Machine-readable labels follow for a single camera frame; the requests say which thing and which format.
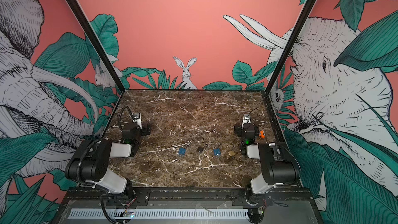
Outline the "right black frame post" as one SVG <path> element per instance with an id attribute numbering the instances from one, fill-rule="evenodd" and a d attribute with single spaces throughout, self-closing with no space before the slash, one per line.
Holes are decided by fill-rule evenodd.
<path id="1" fill-rule="evenodd" d="M 288 42 L 283 50 L 283 53 L 275 67 L 275 71 L 271 77 L 271 79 L 268 82 L 268 85 L 265 89 L 265 92 L 267 94 L 269 94 L 271 92 L 271 89 L 273 88 L 273 85 L 275 84 L 276 80 L 278 79 L 278 75 L 280 74 L 280 72 L 283 69 L 283 66 L 287 60 L 287 58 L 290 56 L 290 52 L 293 49 L 293 46 L 300 34 L 300 32 L 302 31 L 304 24 L 309 16 L 309 14 L 311 13 L 314 4 L 316 3 L 316 0 L 306 0 L 304 3 L 304 6 L 300 12 L 300 15 L 292 29 L 292 32 L 289 36 Z"/>

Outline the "left black frame post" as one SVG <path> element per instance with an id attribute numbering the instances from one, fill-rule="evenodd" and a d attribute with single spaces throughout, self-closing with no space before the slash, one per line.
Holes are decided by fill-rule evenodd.
<path id="1" fill-rule="evenodd" d="M 119 76 L 116 74 L 116 71 L 112 65 L 112 63 L 109 61 L 107 54 L 105 52 L 104 47 L 102 46 L 98 36 L 94 32 L 86 14 L 81 8 L 81 5 L 79 4 L 78 0 L 65 0 L 72 10 L 74 16 L 78 20 L 79 24 L 81 25 L 82 29 L 84 30 L 86 36 L 88 37 L 90 43 L 92 44 L 94 50 L 100 57 L 101 61 L 104 63 L 105 67 L 107 68 L 108 72 L 110 73 L 110 76 L 112 79 L 115 81 L 117 88 L 121 91 L 121 93 L 125 92 L 125 88 L 119 78 Z"/>

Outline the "black frame post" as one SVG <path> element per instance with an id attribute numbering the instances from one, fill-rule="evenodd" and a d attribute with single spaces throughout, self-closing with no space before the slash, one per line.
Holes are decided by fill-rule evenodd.
<path id="1" fill-rule="evenodd" d="M 86 14 L 81 8 L 81 5 L 79 4 L 78 0 L 65 0 L 72 10 L 74 16 L 78 20 L 79 24 L 81 25 L 82 29 L 84 30 L 86 36 L 88 37 L 90 43 L 92 44 L 94 50 L 100 57 L 101 61 L 104 63 L 105 67 L 107 68 L 108 72 L 110 73 L 110 76 L 112 79 L 115 81 L 117 88 L 121 91 L 121 93 L 125 92 L 125 88 L 119 78 L 119 76 L 116 74 L 116 71 L 112 65 L 112 63 L 109 61 L 107 54 L 105 52 L 104 47 L 102 46 L 98 36 L 94 32 Z"/>
<path id="2" fill-rule="evenodd" d="M 288 42 L 283 50 L 283 53 L 275 67 L 275 71 L 271 77 L 271 79 L 268 82 L 268 85 L 265 89 L 265 92 L 267 94 L 269 94 L 271 92 L 271 89 L 273 88 L 273 85 L 275 84 L 276 80 L 278 79 L 278 75 L 280 74 L 280 72 L 283 69 L 283 66 L 287 60 L 287 58 L 290 56 L 290 52 L 293 49 L 293 46 L 300 34 L 300 32 L 302 31 L 304 24 L 309 16 L 309 14 L 311 13 L 314 4 L 316 3 L 316 0 L 306 0 L 304 3 L 304 6 L 300 12 L 300 15 L 292 29 L 292 32 L 289 36 Z"/>

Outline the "black mounting rail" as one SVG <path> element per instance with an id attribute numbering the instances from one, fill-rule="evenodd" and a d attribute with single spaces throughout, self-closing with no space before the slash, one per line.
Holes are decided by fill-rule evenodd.
<path id="1" fill-rule="evenodd" d="M 115 194 L 106 205 L 115 203 L 116 206 L 123 206 L 133 202 L 132 206 L 148 206 L 154 201 L 229 201 L 233 206 L 244 208 L 304 201 L 312 207 L 316 206 L 310 190 L 296 186 L 273 188 L 262 195 L 255 195 L 247 188 L 133 187 L 126 193 Z"/>

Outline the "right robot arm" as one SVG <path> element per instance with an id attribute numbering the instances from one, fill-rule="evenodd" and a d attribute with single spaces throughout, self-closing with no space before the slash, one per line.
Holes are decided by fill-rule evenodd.
<path id="1" fill-rule="evenodd" d="M 284 143 L 256 143 L 260 131 L 251 123 L 235 125 L 234 133 L 241 139 L 241 154 L 260 162 L 261 173 L 250 181 L 253 195 L 264 195 L 277 186 L 299 181 L 301 168 Z"/>

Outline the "blue padlock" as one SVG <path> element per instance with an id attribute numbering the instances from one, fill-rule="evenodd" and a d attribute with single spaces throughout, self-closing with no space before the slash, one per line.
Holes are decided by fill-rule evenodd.
<path id="1" fill-rule="evenodd" d="M 221 156 L 221 150 L 219 148 L 216 148 L 213 150 L 214 156 L 219 157 Z"/>
<path id="2" fill-rule="evenodd" d="M 186 153 L 186 149 L 185 149 L 185 148 L 182 148 L 182 147 L 181 147 L 181 148 L 178 150 L 178 155 L 179 155 L 179 156 L 184 156 L 185 153 Z"/>

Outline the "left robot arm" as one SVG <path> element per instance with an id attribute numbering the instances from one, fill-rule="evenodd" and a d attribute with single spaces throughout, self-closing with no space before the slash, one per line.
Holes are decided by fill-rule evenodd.
<path id="1" fill-rule="evenodd" d="M 130 122 L 122 128 L 121 142 L 107 139 L 84 140 L 70 159 L 65 177 L 81 185 L 122 198 L 123 204 L 135 201 L 137 193 L 126 178 L 109 169 L 111 158 L 134 157 L 141 138 L 151 134 L 151 125 Z"/>

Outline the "orange toy car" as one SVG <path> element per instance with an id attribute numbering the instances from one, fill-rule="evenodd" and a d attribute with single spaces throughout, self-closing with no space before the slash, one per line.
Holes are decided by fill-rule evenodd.
<path id="1" fill-rule="evenodd" d="M 260 138 L 260 139 L 264 139 L 264 138 L 265 138 L 265 134 L 264 134 L 264 131 L 263 131 L 263 130 L 261 130 L 261 131 L 259 132 L 259 138 Z"/>

